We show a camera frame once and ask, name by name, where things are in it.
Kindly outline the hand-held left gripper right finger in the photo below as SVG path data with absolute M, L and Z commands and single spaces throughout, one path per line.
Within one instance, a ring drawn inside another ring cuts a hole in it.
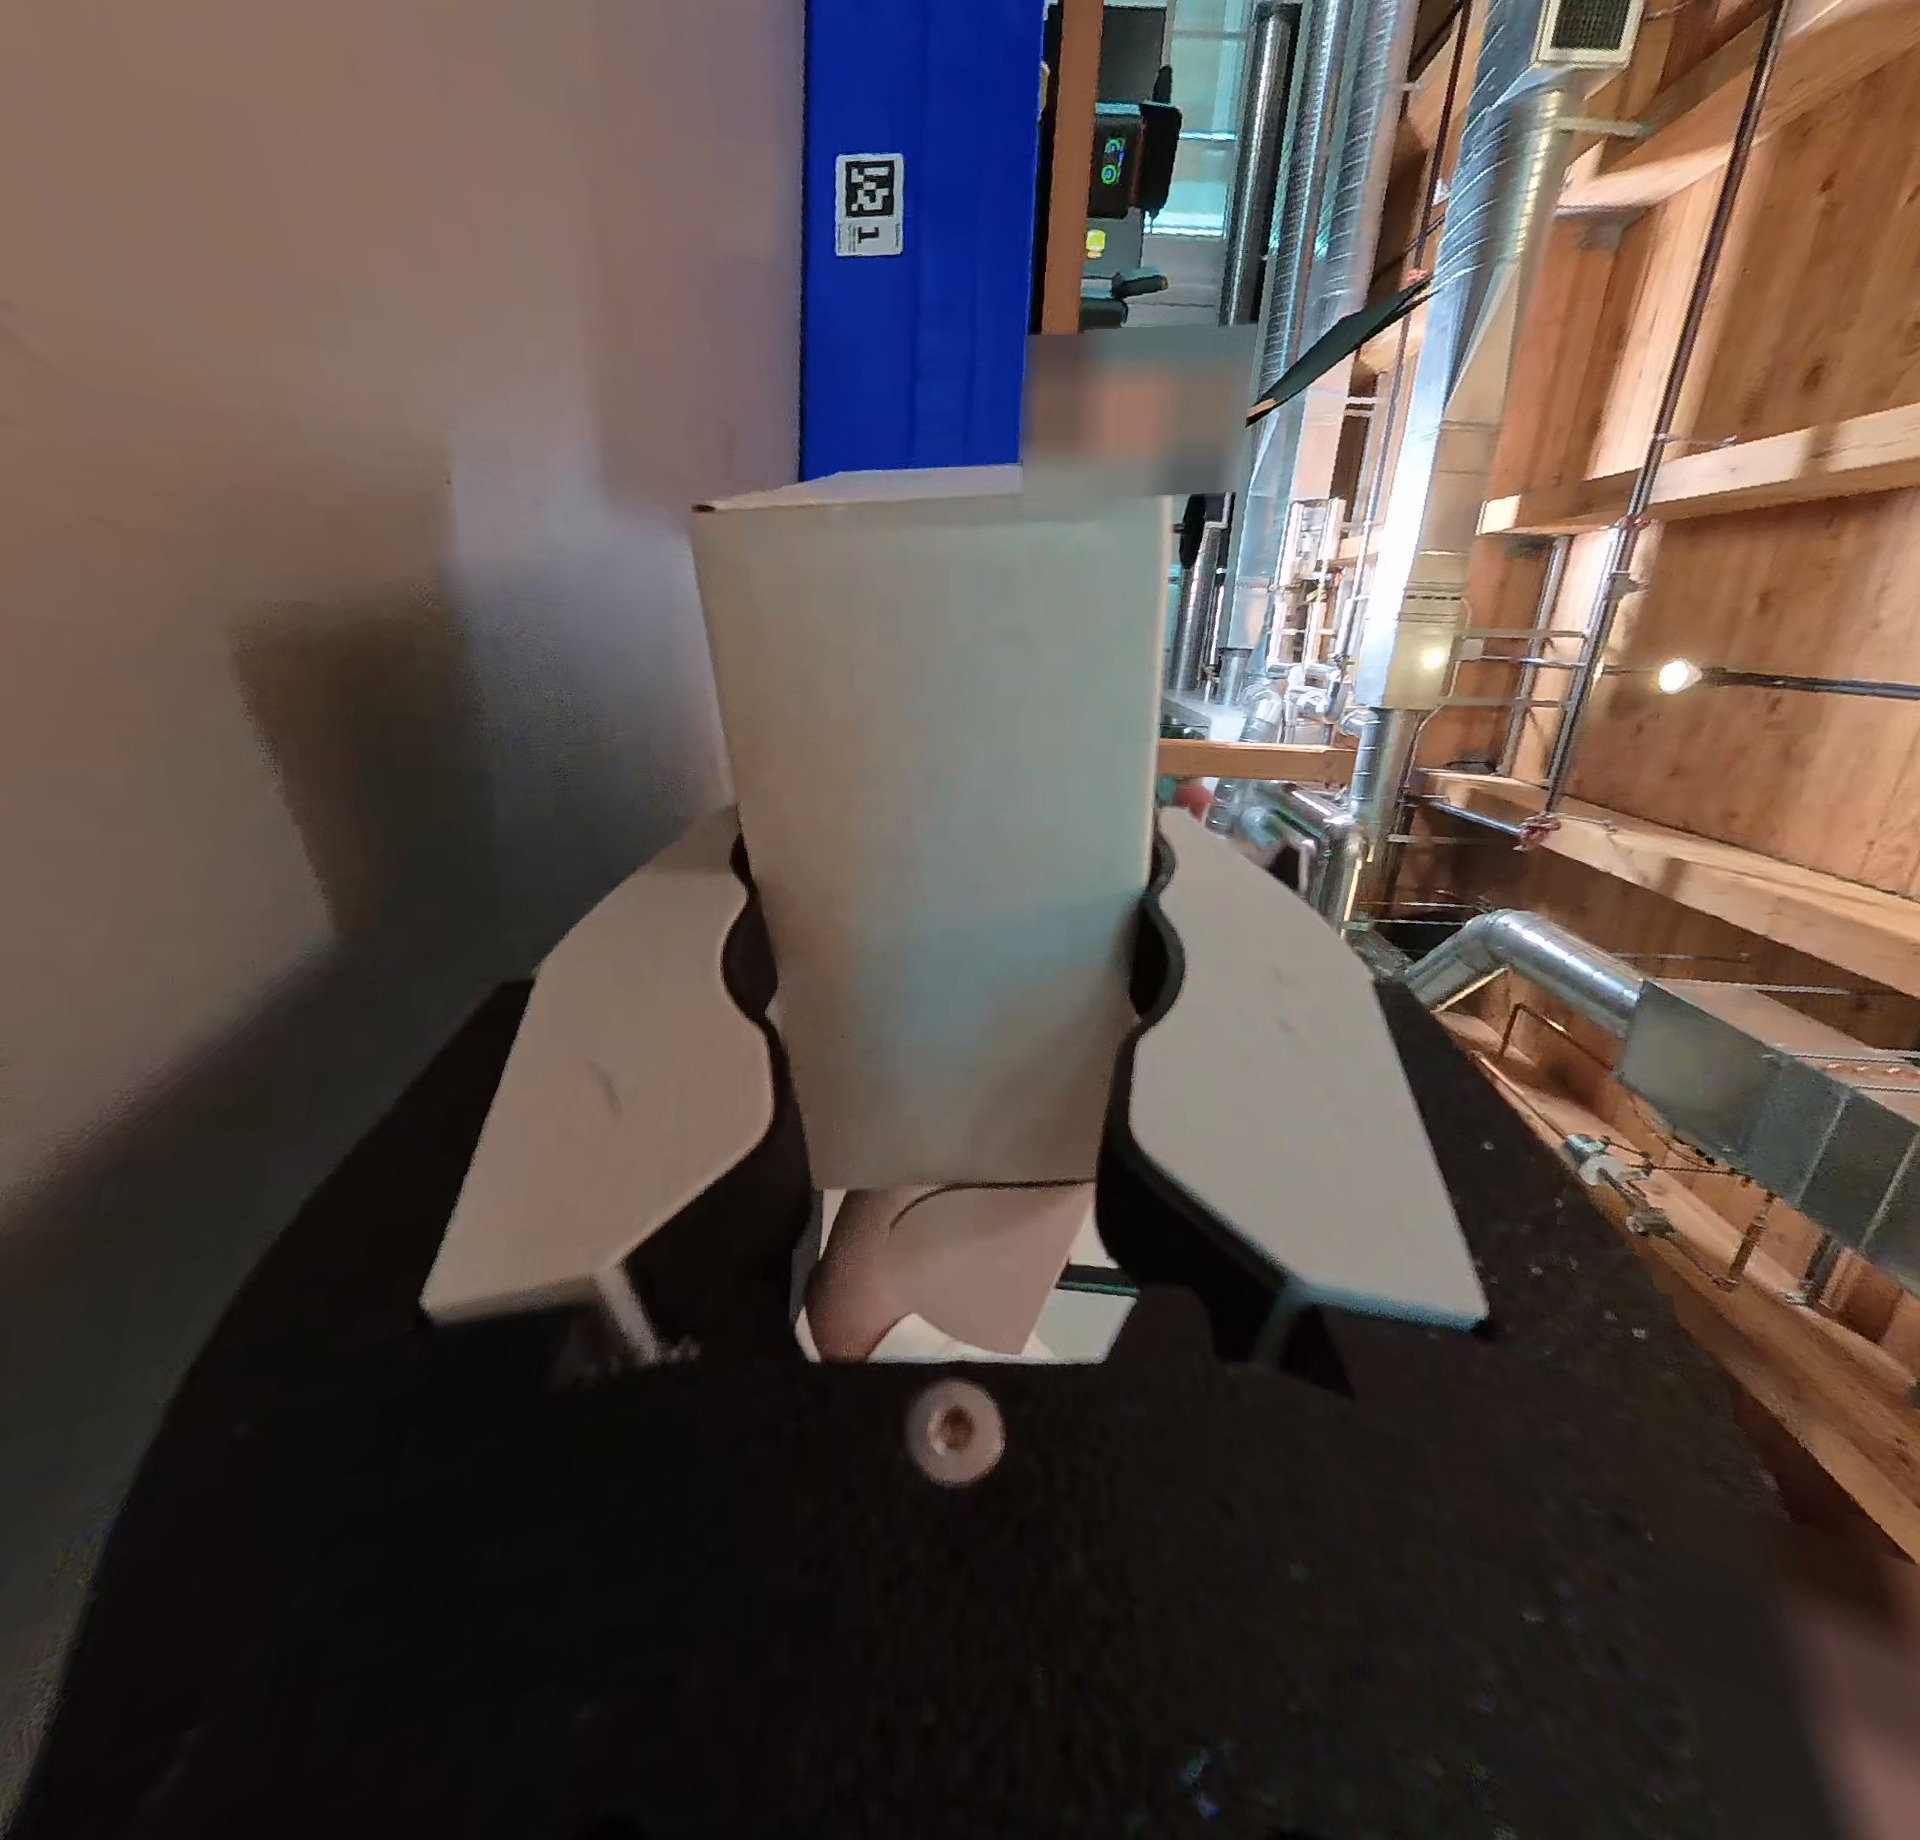
M 1131 1282 L 1198 1296 L 1232 1362 L 1280 1361 L 1306 1311 L 1486 1325 L 1376 976 L 1171 808 L 1133 993 L 1100 1135 L 1100 1243 Z

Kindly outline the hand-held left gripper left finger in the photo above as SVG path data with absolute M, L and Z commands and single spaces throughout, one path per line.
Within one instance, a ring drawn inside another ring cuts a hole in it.
M 693 822 L 539 963 L 419 1295 L 441 1327 L 589 1304 L 658 1331 L 627 1257 L 764 1138 L 769 1047 L 724 982 L 736 815 Z

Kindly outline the white cardboard mailer box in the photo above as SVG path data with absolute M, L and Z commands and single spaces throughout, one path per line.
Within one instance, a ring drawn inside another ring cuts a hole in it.
M 824 1186 L 1094 1179 L 1155 842 L 1170 548 L 1165 497 L 1018 468 L 693 511 Z

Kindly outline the blue plastic bin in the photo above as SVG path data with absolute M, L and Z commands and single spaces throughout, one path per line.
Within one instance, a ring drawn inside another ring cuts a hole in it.
M 800 476 L 1018 461 L 1043 0 L 804 0 Z

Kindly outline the person's right hand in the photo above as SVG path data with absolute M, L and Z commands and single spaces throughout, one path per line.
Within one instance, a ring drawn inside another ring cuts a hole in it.
M 848 1189 L 804 1292 L 824 1362 L 1046 1361 L 1039 1325 L 1091 1182 Z

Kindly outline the black device with display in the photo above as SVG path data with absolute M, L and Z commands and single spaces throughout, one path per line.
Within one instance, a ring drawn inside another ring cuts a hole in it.
M 1170 196 L 1183 113 L 1170 101 L 1094 104 L 1088 220 L 1157 217 Z

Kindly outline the rectangular metal duct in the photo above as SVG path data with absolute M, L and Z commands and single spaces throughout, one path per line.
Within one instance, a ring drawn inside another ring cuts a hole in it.
M 1616 1038 L 1617 1084 L 1684 1147 L 1915 1292 L 1915 1055 L 1840 1034 L 1784 989 L 1647 976 L 1517 909 L 1469 919 L 1401 980 L 1439 1011 L 1503 973 Z

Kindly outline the silver round ventilation duct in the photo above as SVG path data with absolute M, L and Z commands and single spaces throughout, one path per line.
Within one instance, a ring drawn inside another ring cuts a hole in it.
M 1452 167 L 1425 330 L 1362 606 L 1353 697 L 1366 723 L 1350 805 L 1362 835 L 1348 915 L 1389 898 L 1419 726 L 1465 626 L 1465 580 L 1513 381 L 1525 293 L 1583 83 L 1538 59 L 1549 0 L 1491 0 Z

